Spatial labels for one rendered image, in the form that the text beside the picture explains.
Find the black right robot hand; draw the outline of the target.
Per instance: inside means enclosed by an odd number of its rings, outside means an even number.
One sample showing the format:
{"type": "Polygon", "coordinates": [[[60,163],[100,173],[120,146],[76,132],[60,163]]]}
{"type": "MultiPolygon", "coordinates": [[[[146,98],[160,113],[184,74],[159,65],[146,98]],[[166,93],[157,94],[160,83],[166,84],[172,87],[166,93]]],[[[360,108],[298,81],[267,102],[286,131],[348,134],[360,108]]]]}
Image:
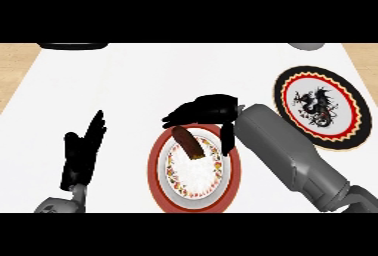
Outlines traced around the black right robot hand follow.
{"type": "Polygon", "coordinates": [[[162,118],[163,128],[178,125],[219,124],[221,153],[227,156],[234,147],[233,122],[243,110],[237,98],[225,94],[199,96],[181,104],[162,118]]]}

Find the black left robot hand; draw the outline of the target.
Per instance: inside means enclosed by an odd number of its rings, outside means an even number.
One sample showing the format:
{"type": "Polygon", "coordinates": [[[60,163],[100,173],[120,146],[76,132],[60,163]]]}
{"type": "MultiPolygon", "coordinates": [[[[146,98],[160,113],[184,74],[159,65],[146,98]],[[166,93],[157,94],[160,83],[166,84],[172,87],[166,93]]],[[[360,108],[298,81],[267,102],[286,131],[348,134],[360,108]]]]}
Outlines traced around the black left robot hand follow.
{"type": "Polygon", "coordinates": [[[91,119],[85,135],[79,137],[73,132],[64,134],[64,165],[60,180],[63,191],[67,191],[76,184],[86,186],[91,181],[104,132],[103,111],[98,110],[91,119]]]}

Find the brown sweet potato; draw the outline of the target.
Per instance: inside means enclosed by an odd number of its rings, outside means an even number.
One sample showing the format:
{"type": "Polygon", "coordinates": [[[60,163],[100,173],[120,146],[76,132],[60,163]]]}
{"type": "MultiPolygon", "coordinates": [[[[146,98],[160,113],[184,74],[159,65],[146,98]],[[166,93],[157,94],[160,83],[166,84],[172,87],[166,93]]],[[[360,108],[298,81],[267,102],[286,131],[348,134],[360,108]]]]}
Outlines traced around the brown sweet potato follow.
{"type": "Polygon", "coordinates": [[[175,142],[181,146],[188,159],[196,160],[203,158],[205,157],[203,149],[191,133],[181,126],[175,126],[171,130],[171,135],[175,142]]]}

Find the red rimmed floral plate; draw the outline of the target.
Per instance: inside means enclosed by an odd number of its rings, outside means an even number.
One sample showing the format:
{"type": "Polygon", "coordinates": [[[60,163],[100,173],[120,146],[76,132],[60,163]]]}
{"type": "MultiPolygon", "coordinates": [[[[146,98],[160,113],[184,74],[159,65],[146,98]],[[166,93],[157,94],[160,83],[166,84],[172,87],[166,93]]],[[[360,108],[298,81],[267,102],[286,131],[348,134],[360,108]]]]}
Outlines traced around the red rimmed floral plate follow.
{"type": "Polygon", "coordinates": [[[219,128],[190,124],[205,157],[190,160],[175,142],[171,130],[159,135],[147,160],[149,190],[163,212],[224,212],[234,199],[240,183],[237,150],[221,154],[219,128]]]}

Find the black dragon print plate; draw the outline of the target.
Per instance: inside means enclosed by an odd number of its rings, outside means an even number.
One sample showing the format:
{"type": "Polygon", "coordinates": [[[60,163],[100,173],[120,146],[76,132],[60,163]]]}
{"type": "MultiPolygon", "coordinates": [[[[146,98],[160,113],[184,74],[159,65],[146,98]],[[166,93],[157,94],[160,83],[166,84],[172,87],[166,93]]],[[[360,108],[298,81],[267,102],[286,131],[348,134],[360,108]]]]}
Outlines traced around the black dragon print plate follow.
{"type": "Polygon", "coordinates": [[[366,141],[371,115],[351,83],[332,71],[296,66],[277,76],[273,86],[277,113],[314,145],[345,151],[366,141]]]}

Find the grey round object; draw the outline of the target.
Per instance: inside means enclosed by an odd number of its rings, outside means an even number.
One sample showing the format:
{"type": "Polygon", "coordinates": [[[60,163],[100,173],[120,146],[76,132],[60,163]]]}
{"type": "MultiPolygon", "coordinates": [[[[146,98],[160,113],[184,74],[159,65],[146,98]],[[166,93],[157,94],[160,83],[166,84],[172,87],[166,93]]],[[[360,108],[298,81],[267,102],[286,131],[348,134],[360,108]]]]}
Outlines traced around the grey round object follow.
{"type": "Polygon", "coordinates": [[[304,51],[314,51],[320,49],[324,43],[287,43],[295,49],[304,51]]]}

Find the black flat object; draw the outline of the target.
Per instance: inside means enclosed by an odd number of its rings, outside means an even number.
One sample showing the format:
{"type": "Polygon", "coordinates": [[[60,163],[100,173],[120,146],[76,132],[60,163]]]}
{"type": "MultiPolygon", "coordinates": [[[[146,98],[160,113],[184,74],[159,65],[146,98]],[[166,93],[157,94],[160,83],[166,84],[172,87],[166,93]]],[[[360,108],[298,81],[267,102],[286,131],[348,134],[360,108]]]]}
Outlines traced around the black flat object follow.
{"type": "Polygon", "coordinates": [[[42,49],[51,50],[97,50],[109,43],[36,43],[42,49]]]}

